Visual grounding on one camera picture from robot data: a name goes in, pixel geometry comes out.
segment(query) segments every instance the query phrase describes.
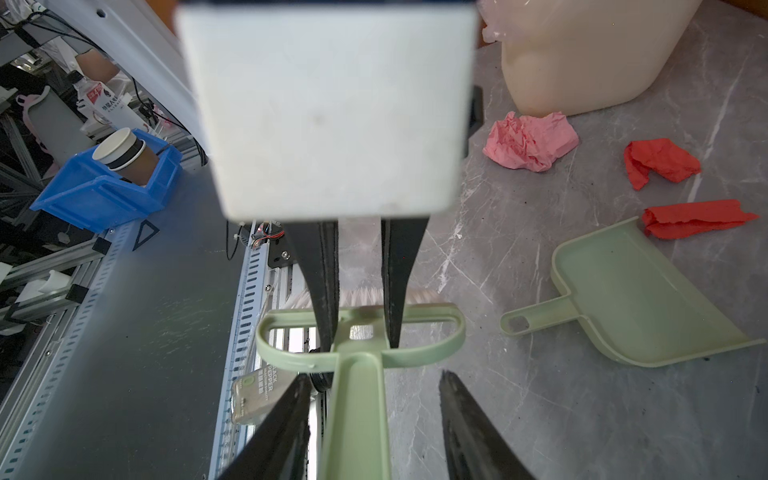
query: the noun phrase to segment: cable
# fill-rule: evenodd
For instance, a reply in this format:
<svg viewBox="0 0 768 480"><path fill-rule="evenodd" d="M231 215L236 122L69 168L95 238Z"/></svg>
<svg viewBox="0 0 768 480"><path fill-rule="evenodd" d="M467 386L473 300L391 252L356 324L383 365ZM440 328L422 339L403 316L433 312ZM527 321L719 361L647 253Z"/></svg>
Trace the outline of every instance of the cable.
<svg viewBox="0 0 768 480"><path fill-rule="evenodd" d="M93 45L93 47L94 47L94 48L96 48L97 50L99 50L99 51L100 51L101 53L103 53L104 55L107 55L107 52L106 52L106 51L104 51L104 50L102 50L102 49L101 49L101 47L99 47L98 45L96 45L96 43L95 43L95 42L93 42L93 41L92 41L92 40L91 40L91 39L90 39L90 38L89 38L89 37L88 37L88 36L87 36L85 33L83 33L82 31L79 31L79 30L77 30L77 29L76 29L75 27L73 27L73 26L72 26L72 25L71 25L69 22L67 22L66 20L64 20L62 17L60 17L60 16L56 15L54 12L51 12L50 10L44 10L43 12L40 12L40 14L41 14L41 15L45 15L46 17L49 17L49 18L53 18L55 21L57 21L57 22L59 22L59 23L62 23L62 24L64 24L64 26L66 26L66 27L67 27L67 28L69 28L70 30L74 31L74 33L76 33L76 34L80 35L80 36L81 36L83 39L85 39L85 43L88 43L88 44L90 44L90 45Z"/></svg>
<svg viewBox="0 0 768 480"><path fill-rule="evenodd" d="M235 257L235 253L237 253L237 246L240 245L240 242L235 243L235 250L232 250L232 255L230 256L230 221L226 220L227 222L227 242L224 244L224 252L227 254L227 260L232 260ZM237 229L237 236L240 236L240 232L243 231L243 226L240 225L240 228Z"/></svg>
<svg viewBox="0 0 768 480"><path fill-rule="evenodd" d="M251 248L256 249L261 245L261 243L265 240L274 240L277 238L281 238L283 235L285 235L285 230L280 230L277 233L267 233L272 231L272 226L276 226L275 223L271 222L263 222L259 225L259 228L256 229L256 232L251 235L251 239L253 239L253 242L251 243Z"/></svg>
<svg viewBox="0 0 768 480"><path fill-rule="evenodd" d="M31 14L29 14L29 16L27 18L23 18L22 20L19 20L18 23L10 22L7 18L3 18L2 22L3 23L7 23L8 25L12 26L13 28L16 28L16 27L21 27L21 26L27 25L32 20L34 20L32 17L35 17L37 15L42 15L42 12L32 12Z"/></svg>
<svg viewBox="0 0 768 480"><path fill-rule="evenodd" d="M157 121L157 117L162 118L165 121L169 121L172 124L176 125L177 127L181 128L182 130L186 131L188 134L192 135L192 133L190 133L190 131L185 126L183 126L182 124L176 123L175 121L171 120L170 118L167 118L167 117L164 117L163 115L158 114L152 108L152 106L150 104L144 103L141 100L141 97L139 97L139 87L138 87L138 84L136 83L136 79L131 77L131 81L134 83L134 91L136 92L136 100L138 100L139 103L142 105L142 107L144 107L144 110L139 108L139 111L144 113L144 115L146 117L148 117L148 118L152 117L155 121ZM197 155L200 157L200 166L201 167L205 167L206 165L208 165L208 156L205 154L205 150L203 150L203 147L200 145L200 143L197 141L197 139L193 137L192 140L194 141L195 147L197 148Z"/></svg>
<svg viewBox="0 0 768 480"><path fill-rule="evenodd" d="M84 42L84 43L87 43L87 44L89 44L91 47L93 47L93 48L96 48L96 49L97 49L97 50L99 50L101 53L104 53L104 54L106 53L104 50L101 50L101 47L99 47L98 45L96 45L94 42L92 42L92 41L91 41L90 39L88 39L88 38L75 37L74 35L70 35L70 34L68 34L68 33L67 33L67 32L65 32L65 31L59 31L59 30L56 30L55 28L48 28L48 27L44 27L44 26L42 26L42 25L39 25L39 24L37 24L37 23L32 23L32 25L34 25L34 26L35 26L35 27L37 27L37 28L42 28L43 30L52 31L52 32L54 32L54 33L56 33L56 34L59 34L59 35L63 36L63 37L74 38L75 40L79 40L79 41L82 41L82 42Z"/></svg>

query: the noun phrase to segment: plastic bag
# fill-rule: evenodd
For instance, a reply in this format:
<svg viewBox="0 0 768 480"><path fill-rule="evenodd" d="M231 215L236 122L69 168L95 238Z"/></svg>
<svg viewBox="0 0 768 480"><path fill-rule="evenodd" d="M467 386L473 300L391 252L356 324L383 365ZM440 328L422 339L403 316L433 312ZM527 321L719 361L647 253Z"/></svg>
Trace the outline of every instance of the plastic bag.
<svg viewBox="0 0 768 480"><path fill-rule="evenodd" d="M584 7L583 0L478 0L478 10L488 25L482 30L486 43L523 41L538 33L562 28L564 21Z"/></svg>

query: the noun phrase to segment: metal rail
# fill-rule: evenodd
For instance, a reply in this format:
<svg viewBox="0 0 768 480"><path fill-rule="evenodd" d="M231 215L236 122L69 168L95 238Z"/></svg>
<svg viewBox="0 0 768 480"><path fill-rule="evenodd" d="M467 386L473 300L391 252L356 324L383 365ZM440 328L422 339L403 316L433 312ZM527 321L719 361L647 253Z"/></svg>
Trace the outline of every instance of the metal rail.
<svg viewBox="0 0 768 480"><path fill-rule="evenodd" d="M82 305L67 308L63 312L48 317L38 339L35 340L32 351L22 366L22 370L0 405L0 425L2 425L2 429L0 429L0 458L2 459L0 462L0 480L13 480L15 477L38 425L45 417L48 405L55 395L59 379L63 376L69 359L78 347L82 330L91 321L94 305L114 269L118 254L125 248L126 244L133 240L129 238L129 233L135 223L135 221L126 223L110 232L108 237L113 242L106 257L102 258L104 254L99 252L94 258L82 260L83 263L88 264L76 269L72 276L72 282L88 286L88 295ZM82 245L87 245L91 252L95 252L96 250L92 247L96 243L91 241ZM83 249L80 254L87 252L88 249ZM61 256L59 260L62 262L61 265L67 265L68 262L73 261L68 254Z"/></svg>
<svg viewBox="0 0 768 480"><path fill-rule="evenodd" d="M100 237L46 255L23 265L15 266L0 283L0 292L38 278L45 278L50 270L66 270L90 260L102 258L109 252L111 243Z"/></svg>
<svg viewBox="0 0 768 480"><path fill-rule="evenodd" d="M5 130L5 134L8 135L8 139L11 141L11 147L13 147L16 157L18 157L19 163L22 164L24 174L35 183L38 188L42 189L43 180L40 177L40 172L38 171L37 165L35 165L35 161L32 160L32 155L29 153L27 145L24 143L24 138L22 137L21 132L18 131L16 121L10 115L2 114L0 115L0 124L2 125L3 130Z"/></svg>
<svg viewBox="0 0 768 480"><path fill-rule="evenodd" d="M268 248L269 245L264 244L258 250L249 249L243 258L214 433L214 450L207 476L209 480L220 475L242 452L257 429L255 425L233 424L230 417L233 381L239 375L264 366L253 344L253 332L261 315L268 310L283 308L292 293L305 289L304 276L298 265L267 268ZM316 328L273 330L270 333L270 344L291 352L308 352L318 344ZM321 431L326 412L324 402L325 394L319 394L310 403L310 444L306 475L310 480L316 478L317 452L322 441Z"/></svg>

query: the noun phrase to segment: pink crumpled paper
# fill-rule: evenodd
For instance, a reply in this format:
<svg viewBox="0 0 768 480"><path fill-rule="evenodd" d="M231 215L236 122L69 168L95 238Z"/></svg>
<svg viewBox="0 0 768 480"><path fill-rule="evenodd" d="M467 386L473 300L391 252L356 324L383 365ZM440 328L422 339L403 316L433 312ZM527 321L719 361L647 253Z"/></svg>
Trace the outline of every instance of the pink crumpled paper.
<svg viewBox="0 0 768 480"><path fill-rule="evenodd" d="M578 135L562 113L515 118L511 111L493 124L482 153L503 167L543 172L576 145Z"/></svg>

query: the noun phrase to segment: crumpled paper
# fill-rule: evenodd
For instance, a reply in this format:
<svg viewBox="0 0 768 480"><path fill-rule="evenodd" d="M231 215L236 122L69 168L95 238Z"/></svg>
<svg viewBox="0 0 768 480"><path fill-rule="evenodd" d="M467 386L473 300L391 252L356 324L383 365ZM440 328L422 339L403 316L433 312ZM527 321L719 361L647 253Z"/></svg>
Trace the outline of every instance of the crumpled paper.
<svg viewBox="0 0 768 480"><path fill-rule="evenodd" d="M646 235L675 240L696 233L740 227L756 218L760 217L741 211L738 200L716 200L646 208L643 223Z"/></svg>
<svg viewBox="0 0 768 480"><path fill-rule="evenodd" d="M562 113L515 118L511 111L493 124L482 153L503 167L543 172L577 145L578 135Z"/></svg>
<svg viewBox="0 0 768 480"><path fill-rule="evenodd" d="M701 173L701 164L696 157L669 138L630 142L624 149L624 164L635 190L645 187L651 170L675 183Z"/></svg>

